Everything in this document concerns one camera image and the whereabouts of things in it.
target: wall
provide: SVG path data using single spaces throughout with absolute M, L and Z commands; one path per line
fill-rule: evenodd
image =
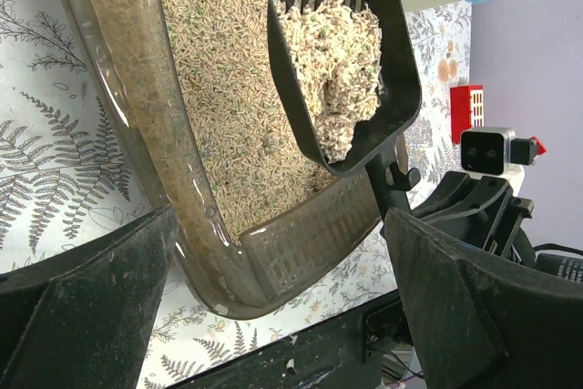
M 487 125 L 549 149 L 520 192 L 536 205 L 532 243 L 583 249 L 583 1 L 474 5 L 471 81 L 484 84 Z

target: table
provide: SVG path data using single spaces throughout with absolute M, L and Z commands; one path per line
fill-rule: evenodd
M 419 204 L 459 150 L 449 87 L 469 78 L 471 5 L 408 14 L 423 107 L 407 131 Z M 0 272 L 74 248 L 150 210 L 120 152 L 60 0 L 0 0 Z M 278 311 L 250 322 L 207 312 L 171 268 L 140 389 L 160 389 L 396 288 L 373 232 L 345 261 Z

